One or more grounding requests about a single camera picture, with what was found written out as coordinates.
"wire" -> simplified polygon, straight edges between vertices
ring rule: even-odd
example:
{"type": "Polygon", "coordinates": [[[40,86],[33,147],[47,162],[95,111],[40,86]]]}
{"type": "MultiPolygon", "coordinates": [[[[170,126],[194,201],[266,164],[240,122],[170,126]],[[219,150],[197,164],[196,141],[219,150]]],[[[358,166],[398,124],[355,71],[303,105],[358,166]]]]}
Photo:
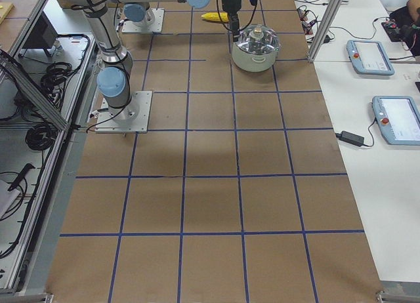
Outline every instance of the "wire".
{"type": "Polygon", "coordinates": [[[34,62],[39,62],[39,63],[45,64],[45,65],[49,65],[50,64],[49,62],[43,62],[42,60],[38,60],[38,59],[31,58],[31,57],[27,57],[27,56],[22,55],[22,54],[19,54],[18,57],[29,59],[29,60],[33,60],[34,62]]]}
{"type": "Polygon", "coordinates": [[[384,19],[384,18],[389,18],[389,17],[388,16],[380,16],[378,18],[373,19],[372,26],[373,26],[373,29],[375,31],[373,32],[373,35],[371,37],[358,37],[358,36],[355,36],[355,35],[352,34],[352,32],[348,31],[347,29],[345,29],[345,28],[343,28],[341,26],[330,26],[330,28],[345,30],[348,34],[350,34],[351,36],[353,36],[355,39],[373,39],[375,37],[375,35],[376,35],[376,32],[377,32],[377,28],[375,26],[375,22],[378,21],[379,19],[384,19]]]}
{"type": "Polygon", "coordinates": [[[309,1],[309,0],[294,0],[294,1],[298,1],[300,3],[310,3],[311,5],[321,5],[321,6],[328,5],[328,3],[316,3],[319,0],[312,0],[312,1],[309,1]]]}
{"type": "MultiPolygon", "coordinates": [[[[258,1],[255,4],[254,9],[252,10],[252,15],[251,15],[251,18],[249,19],[248,23],[244,27],[240,28],[239,31],[243,31],[244,29],[246,29],[252,23],[252,20],[254,19],[255,11],[257,9],[257,5],[258,5],[258,1]]],[[[219,20],[220,20],[222,26],[226,30],[228,30],[229,32],[235,32],[234,30],[231,30],[228,26],[226,26],[226,24],[223,22],[220,7],[219,7],[219,0],[216,0],[216,9],[217,9],[217,14],[219,16],[219,20]]]]}
{"type": "Polygon", "coordinates": [[[91,39],[86,34],[59,34],[58,38],[59,37],[82,37],[82,38],[86,39],[87,43],[86,43],[85,49],[83,50],[83,53],[82,53],[82,56],[81,56],[81,59],[80,59],[80,63],[76,67],[76,69],[74,69],[73,72],[72,72],[72,73],[77,73],[80,70],[81,65],[83,64],[83,61],[85,60],[87,49],[89,48],[89,46],[91,46],[91,39]]]}
{"type": "Polygon", "coordinates": [[[118,7],[119,7],[119,3],[115,6],[114,21],[112,21],[112,24],[114,25],[114,27],[116,26],[116,18],[117,18],[118,7]]]}
{"type": "MultiPolygon", "coordinates": [[[[0,174],[15,174],[15,175],[19,175],[19,173],[17,172],[0,172],[0,174]]],[[[0,221],[4,221],[8,218],[10,218],[12,215],[14,215],[17,210],[19,210],[20,206],[22,206],[23,204],[23,200],[26,196],[26,192],[28,191],[28,181],[26,180],[25,177],[23,177],[22,181],[24,182],[24,187],[22,187],[21,185],[18,185],[18,188],[20,189],[20,199],[18,200],[17,203],[15,203],[14,205],[10,206],[9,209],[7,209],[7,211],[4,213],[3,217],[0,218],[0,221]]]]}
{"type": "Polygon", "coordinates": [[[404,48],[404,42],[403,42],[403,40],[401,40],[402,48],[403,48],[405,51],[410,51],[411,49],[413,49],[413,48],[414,48],[414,46],[415,46],[415,41],[416,41],[416,40],[417,40],[417,34],[414,34],[414,35],[413,35],[413,45],[412,45],[409,49],[404,48]]]}
{"type": "Polygon", "coordinates": [[[25,136],[25,143],[35,151],[43,151],[51,147],[56,138],[56,130],[45,122],[29,129],[25,136]]]}
{"type": "Polygon", "coordinates": [[[120,109],[120,111],[119,111],[118,113],[116,113],[114,116],[111,116],[110,118],[108,118],[108,119],[106,119],[106,120],[104,120],[104,121],[100,121],[99,123],[96,123],[96,124],[94,124],[94,125],[91,125],[91,126],[87,127],[87,129],[86,129],[86,133],[88,133],[89,131],[93,131],[93,130],[92,130],[92,128],[93,128],[93,127],[95,127],[95,126],[97,126],[97,125],[99,125],[99,124],[106,123],[107,121],[110,121],[111,119],[116,118],[119,114],[121,114],[121,113],[123,112],[123,110],[124,110],[126,107],[127,107],[127,105],[124,105],[124,107],[123,107],[123,108],[121,108],[121,109],[120,109]]]}
{"type": "MultiPolygon", "coordinates": [[[[0,64],[0,68],[8,75],[9,79],[14,83],[14,86],[16,87],[16,89],[18,90],[19,94],[22,94],[22,91],[20,89],[20,85],[17,81],[17,79],[14,77],[14,75],[7,70],[6,67],[4,67],[3,65],[0,64]]],[[[11,119],[15,118],[20,112],[20,106],[16,106],[16,109],[14,111],[14,113],[8,117],[4,117],[4,118],[0,118],[0,122],[5,122],[5,121],[10,121],[11,119]]]]}
{"type": "MultiPolygon", "coordinates": [[[[0,49],[0,56],[2,56],[5,60],[7,60],[9,63],[15,65],[23,74],[23,76],[34,86],[36,87],[36,89],[43,93],[42,88],[29,76],[29,74],[26,72],[26,70],[23,68],[23,66],[16,60],[14,59],[12,56],[10,56],[7,52],[5,52],[4,50],[0,49]]],[[[12,74],[4,67],[2,66],[2,69],[6,71],[7,74],[11,75],[12,74]]]]}
{"type": "Polygon", "coordinates": [[[405,57],[399,57],[399,58],[389,58],[389,60],[401,60],[401,59],[407,59],[407,58],[415,58],[415,56],[411,55],[411,56],[405,56],[405,57]]]}
{"type": "Polygon", "coordinates": [[[374,123],[376,123],[377,120],[376,118],[372,121],[372,124],[370,124],[370,126],[367,128],[367,131],[369,132],[370,136],[372,137],[372,144],[367,145],[367,144],[363,144],[363,146],[367,147],[367,148],[372,148],[375,145],[375,139],[372,135],[372,132],[370,131],[370,128],[373,126],[374,123]]]}

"robotic arm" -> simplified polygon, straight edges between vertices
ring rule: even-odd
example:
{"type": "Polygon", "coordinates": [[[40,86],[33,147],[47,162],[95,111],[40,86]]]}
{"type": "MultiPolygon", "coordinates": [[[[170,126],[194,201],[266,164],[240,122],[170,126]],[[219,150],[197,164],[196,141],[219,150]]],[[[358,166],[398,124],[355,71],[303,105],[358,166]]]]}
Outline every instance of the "robotic arm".
{"type": "MultiPolygon", "coordinates": [[[[249,0],[251,5],[256,6],[258,0],[249,0]]],[[[222,9],[228,14],[229,29],[232,32],[233,41],[236,42],[240,35],[238,11],[242,8],[242,0],[222,0],[222,9]]]]}
{"type": "MultiPolygon", "coordinates": [[[[120,43],[116,33],[114,22],[110,16],[106,16],[108,9],[107,1],[113,3],[148,5],[149,2],[171,1],[178,3],[188,2],[195,8],[207,6],[210,0],[68,0],[73,3],[73,10],[82,10],[91,27],[92,33],[100,47],[100,57],[104,62],[103,70],[98,74],[96,82],[105,100],[108,103],[110,118],[106,121],[130,123],[134,122],[139,114],[141,105],[137,105],[133,94],[130,92],[129,78],[133,59],[127,49],[120,43]]],[[[258,0],[250,0],[256,6],[258,0]]],[[[222,8],[228,13],[230,31],[233,40],[237,41],[240,34],[238,11],[242,7],[242,0],[222,0],[222,8]]],[[[136,92],[136,96],[145,92],[136,92]]],[[[127,128],[125,132],[137,131],[127,128]]]]}

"pot lid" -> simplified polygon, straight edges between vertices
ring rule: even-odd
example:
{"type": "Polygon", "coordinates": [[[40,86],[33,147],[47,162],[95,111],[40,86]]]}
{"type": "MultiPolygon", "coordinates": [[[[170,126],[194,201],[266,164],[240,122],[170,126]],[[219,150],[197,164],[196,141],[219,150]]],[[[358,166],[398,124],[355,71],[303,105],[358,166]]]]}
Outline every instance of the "pot lid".
{"type": "Polygon", "coordinates": [[[236,45],[249,54],[268,54],[278,51],[280,43],[276,32],[261,24],[251,24],[244,29],[236,45]]]}

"white pot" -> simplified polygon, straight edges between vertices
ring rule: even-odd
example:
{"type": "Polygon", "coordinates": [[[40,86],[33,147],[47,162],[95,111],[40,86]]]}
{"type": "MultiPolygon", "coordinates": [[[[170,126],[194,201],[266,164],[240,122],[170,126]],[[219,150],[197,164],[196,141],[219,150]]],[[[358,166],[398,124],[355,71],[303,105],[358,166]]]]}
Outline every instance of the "white pot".
{"type": "Polygon", "coordinates": [[[234,43],[232,50],[232,58],[234,59],[235,64],[239,68],[250,72],[260,72],[267,70],[275,63],[277,55],[278,50],[261,55],[244,52],[238,47],[236,43],[234,43]]]}
{"type": "Polygon", "coordinates": [[[232,58],[239,68],[259,72],[275,63],[279,50],[280,42],[274,30],[251,24],[234,43],[232,58]]]}

